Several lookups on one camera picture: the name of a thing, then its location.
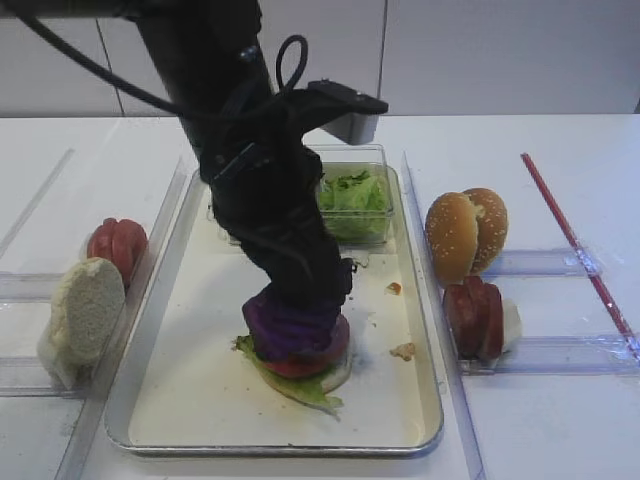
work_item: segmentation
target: metal tray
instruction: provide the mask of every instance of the metal tray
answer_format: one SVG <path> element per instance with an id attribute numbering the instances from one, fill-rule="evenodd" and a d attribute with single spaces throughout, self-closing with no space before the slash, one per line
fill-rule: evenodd
<path id="1" fill-rule="evenodd" d="M 349 156 L 350 149 L 344 155 Z M 395 205 L 398 177 L 389 169 Z M 411 457 L 436 447 L 443 411 L 404 212 L 382 247 L 344 252 L 360 268 L 344 307 L 354 344 L 351 379 L 334 394 L 340 421 L 282 397 L 231 349 L 246 334 L 240 307 L 267 283 L 207 220 L 194 176 L 105 412 L 113 443 L 159 457 Z M 391 282 L 399 296 L 385 293 Z M 389 350 L 413 342 L 405 362 Z"/>

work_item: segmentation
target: red stick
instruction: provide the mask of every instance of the red stick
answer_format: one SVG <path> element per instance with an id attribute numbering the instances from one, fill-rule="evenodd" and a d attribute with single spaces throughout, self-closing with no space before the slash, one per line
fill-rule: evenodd
<path id="1" fill-rule="evenodd" d="M 538 187 L 538 190 L 540 190 L 542 197 L 544 198 L 545 202 L 547 202 L 547 205 L 549 206 L 551 213 L 553 213 L 553 216 L 556 218 L 556 222 L 558 222 L 558 225 L 562 229 L 564 236 L 567 238 L 567 241 L 573 247 L 578 258 L 582 262 L 582 265 L 585 267 L 585 270 L 587 270 L 588 272 L 589 268 L 585 264 L 585 261 L 582 255 L 582 252 L 584 252 L 584 249 L 582 245 L 580 245 L 580 242 L 578 241 L 576 234 L 574 233 L 573 229 L 569 225 L 567 218 L 562 213 L 562 210 L 560 210 L 560 207 L 558 206 L 555 198 L 553 198 L 553 195 L 551 194 L 549 187 L 547 187 L 547 184 L 542 179 L 540 172 L 538 172 L 538 169 L 534 165 L 533 160 L 531 160 L 531 157 L 529 156 L 529 154 L 523 153 L 520 156 L 522 157 L 522 161 L 527 167 L 527 170 L 529 170 L 529 173 L 531 174 L 533 181 L 536 182 L 536 185 Z M 618 305 L 616 304 L 616 301 L 613 299 L 613 296 L 609 292 L 609 289 L 605 285 L 604 280 L 602 280 L 602 277 L 600 275 L 590 275 L 589 279 L 593 284 L 593 288 L 595 288 L 596 292 L 598 293 L 600 300 L 602 300 L 603 305 L 609 312 L 609 315 L 611 316 L 613 323 L 616 325 L 616 328 L 620 332 L 620 335 L 622 335 L 625 341 L 627 342 L 627 347 L 629 348 L 629 351 L 631 351 L 631 354 L 636 359 L 636 361 L 640 362 L 640 351 L 639 351 L 640 348 L 638 347 L 639 345 L 638 340 L 636 339 L 633 331 L 631 330 L 631 327 L 625 320 L 624 316 L 622 315 L 620 308 L 618 308 Z"/>

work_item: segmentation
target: sesame seed bun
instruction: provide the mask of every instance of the sesame seed bun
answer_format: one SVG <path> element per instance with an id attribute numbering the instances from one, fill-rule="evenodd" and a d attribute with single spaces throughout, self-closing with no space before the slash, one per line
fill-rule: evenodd
<path id="1" fill-rule="evenodd" d="M 425 231 L 443 287 L 486 270 L 500 255 L 509 222 L 502 199 L 487 188 L 440 195 L 429 208 Z"/>
<path id="2" fill-rule="evenodd" d="M 491 265 L 504 247 L 509 230 L 507 208 L 500 196 L 488 188 L 471 188 L 465 195 L 476 207 L 478 223 L 478 251 L 476 252 L 471 275 L 477 275 Z"/>
<path id="3" fill-rule="evenodd" d="M 478 249 L 476 207 L 463 193 L 440 195 L 429 208 L 425 230 L 438 282 L 461 282 Z"/>

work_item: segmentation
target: shredded lettuce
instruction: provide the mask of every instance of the shredded lettuce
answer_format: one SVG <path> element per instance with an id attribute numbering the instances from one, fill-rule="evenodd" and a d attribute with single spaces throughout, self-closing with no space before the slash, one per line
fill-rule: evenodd
<path id="1" fill-rule="evenodd" d="M 273 389 L 304 405 L 317 408 L 335 417 L 338 416 L 337 409 L 342 407 L 342 400 L 338 397 L 327 396 L 322 391 L 322 380 L 332 373 L 333 367 L 328 371 L 304 379 L 284 378 L 267 369 L 258 359 L 250 335 L 238 337 L 235 344 L 236 348 L 244 353 L 264 381 Z"/>
<path id="2" fill-rule="evenodd" d="M 339 242 L 365 243 L 384 237 L 389 206 L 385 186 L 383 177 L 367 170 L 323 180 L 318 206 L 327 229 Z"/>

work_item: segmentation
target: white wall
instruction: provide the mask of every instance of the white wall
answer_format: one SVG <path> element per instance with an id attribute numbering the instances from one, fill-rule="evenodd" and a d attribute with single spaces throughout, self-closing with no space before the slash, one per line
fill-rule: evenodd
<path id="1" fill-rule="evenodd" d="M 627 113 L 640 98 L 640 0 L 260 3 L 272 72 L 280 43 L 302 33 L 310 41 L 302 84 L 329 77 L 380 91 L 393 114 Z M 132 24 L 100 20 L 104 47 L 92 20 L 49 24 L 103 65 L 108 53 L 117 74 L 166 96 Z M 160 113 L 120 99 L 126 115 Z M 0 116 L 120 114 L 111 87 L 17 21 L 0 21 Z"/>

